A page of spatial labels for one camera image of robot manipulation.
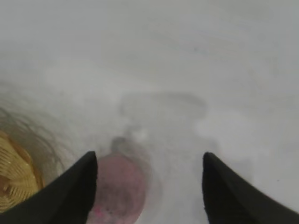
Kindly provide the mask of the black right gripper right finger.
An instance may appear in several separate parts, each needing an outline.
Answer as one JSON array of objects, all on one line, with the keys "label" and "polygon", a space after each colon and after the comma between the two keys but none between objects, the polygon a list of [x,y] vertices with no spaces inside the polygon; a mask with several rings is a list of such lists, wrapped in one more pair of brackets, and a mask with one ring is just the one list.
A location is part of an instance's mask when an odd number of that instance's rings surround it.
[{"label": "black right gripper right finger", "polygon": [[202,194],[210,224],[297,224],[298,213],[268,197],[211,152],[204,153]]}]

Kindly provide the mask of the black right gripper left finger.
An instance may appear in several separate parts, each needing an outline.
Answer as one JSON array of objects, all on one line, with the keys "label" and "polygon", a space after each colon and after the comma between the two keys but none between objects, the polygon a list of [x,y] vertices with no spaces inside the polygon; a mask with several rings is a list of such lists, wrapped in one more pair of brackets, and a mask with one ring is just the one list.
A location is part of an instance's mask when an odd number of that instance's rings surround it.
[{"label": "black right gripper left finger", "polygon": [[40,192],[0,216],[2,224],[84,224],[93,207],[97,158],[87,152]]}]

